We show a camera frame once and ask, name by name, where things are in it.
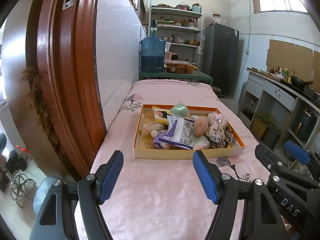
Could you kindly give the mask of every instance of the refrigerator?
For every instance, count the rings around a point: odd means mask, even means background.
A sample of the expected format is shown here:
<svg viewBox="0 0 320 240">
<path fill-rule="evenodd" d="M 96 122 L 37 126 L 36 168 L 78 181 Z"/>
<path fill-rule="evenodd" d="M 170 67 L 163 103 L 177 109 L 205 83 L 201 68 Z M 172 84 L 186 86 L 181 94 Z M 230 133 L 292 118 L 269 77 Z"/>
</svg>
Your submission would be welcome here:
<svg viewBox="0 0 320 240">
<path fill-rule="evenodd" d="M 221 95 L 230 96 L 236 86 L 239 31 L 221 24 L 206 28 L 201 71 L 213 78 Z"/>
</svg>

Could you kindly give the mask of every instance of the metal shelf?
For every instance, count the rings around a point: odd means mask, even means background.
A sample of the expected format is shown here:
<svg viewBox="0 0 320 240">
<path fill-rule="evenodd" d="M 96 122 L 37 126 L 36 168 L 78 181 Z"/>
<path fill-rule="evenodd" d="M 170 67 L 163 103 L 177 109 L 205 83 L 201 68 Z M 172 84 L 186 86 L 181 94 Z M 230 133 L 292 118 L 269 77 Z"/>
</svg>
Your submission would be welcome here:
<svg viewBox="0 0 320 240">
<path fill-rule="evenodd" d="M 199 48 L 199 46 L 188 45 L 188 44 L 180 44 L 180 43 L 171 43 L 172 46 L 182 46 L 182 47 L 190 47 L 190 48 Z"/>
<path fill-rule="evenodd" d="M 158 24 L 158 30 L 165 30 L 165 31 L 177 31 L 177 32 L 185 32 L 185 33 L 200 33 L 201 30 L 195 30 L 189 27 L 182 27 L 176 25 L 166 25 L 166 24 Z"/>
<path fill-rule="evenodd" d="M 298 136 L 292 131 L 292 129 L 288 129 L 289 133 L 291 133 L 291 135 L 298 141 L 298 143 L 304 147 L 306 145 L 305 142 L 301 141 Z"/>
<path fill-rule="evenodd" d="M 185 16 L 185 17 L 194 18 L 194 19 L 199 19 L 202 16 L 202 13 L 196 13 L 196 12 L 180 10 L 180 9 L 158 8 L 158 7 L 151 7 L 151 14 L 170 14 L 170 15 L 177 15 L 177 16 Z"/>
</svg>

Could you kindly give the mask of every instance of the window frame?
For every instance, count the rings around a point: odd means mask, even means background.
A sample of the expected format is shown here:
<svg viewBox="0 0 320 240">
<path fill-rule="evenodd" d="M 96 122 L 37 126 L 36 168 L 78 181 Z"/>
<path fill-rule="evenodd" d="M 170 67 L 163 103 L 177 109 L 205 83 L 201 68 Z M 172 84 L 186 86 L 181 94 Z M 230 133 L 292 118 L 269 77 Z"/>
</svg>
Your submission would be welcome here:
<svg viewBox="0 0 320 240">
<path fill-rule="evenodd" d="M 302 13 L 302 14 L 308 14 L 308 12 L 301 12 L 301 11 L 295 11 L 295 10 L 271 10 L 271 11 L 261 11 L 260 8 L 260 0 L 253 0 L 253 8 L 254 8 L 254 13 L 265 13 L 265 12 L 294 12 L 294 13 Z"/>
</svg>

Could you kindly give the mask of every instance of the blue water bottle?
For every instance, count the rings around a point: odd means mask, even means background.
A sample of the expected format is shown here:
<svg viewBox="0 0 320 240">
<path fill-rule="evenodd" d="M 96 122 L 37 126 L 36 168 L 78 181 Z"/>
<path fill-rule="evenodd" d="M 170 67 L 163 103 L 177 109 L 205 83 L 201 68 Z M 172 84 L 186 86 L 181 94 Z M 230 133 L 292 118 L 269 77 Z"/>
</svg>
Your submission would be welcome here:
<svg viewBox="0 0 320 240">
<path fill-rule="evenodd" d="M 151 36 L 141 41 L 141 71 L 159 73 L 164 71 L 165 41 L 156 37 L 158 24 L 151 21 Z"/>
</svg>

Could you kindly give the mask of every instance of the bed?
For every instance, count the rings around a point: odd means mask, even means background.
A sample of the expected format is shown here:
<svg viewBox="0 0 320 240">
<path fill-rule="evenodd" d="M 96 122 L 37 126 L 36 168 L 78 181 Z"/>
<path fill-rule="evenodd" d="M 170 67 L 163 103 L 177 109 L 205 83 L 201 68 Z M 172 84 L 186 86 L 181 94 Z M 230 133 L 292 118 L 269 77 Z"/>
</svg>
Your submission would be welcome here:
<svg viewBox="0 0 320 240">
<path fill-rule="evenodd" d="M 209 85 L 176 80 L 136 82 L 112 123 L 96 156 L 91 172 L 106 163 L 115 150 L 124 154 L 124 166 L 111 198 L 101 206 L 115 240 L 204 239 L 216 206 L 206 198 L 192 160 L 135 159 L 133 140 L 143 104 L 218 108 L 246 145 L 243 154 L 209 159 L 222 173 L 235 179 L 268 180 L 269 172 L 255 158 L 258 144 L 241 120 L 215 95 Z M 238 202 L 231 239 L 238 239 L 243 202 Z M 80 239 L 87 239 L 80 206 L 75 212 Z"/>
</svg>

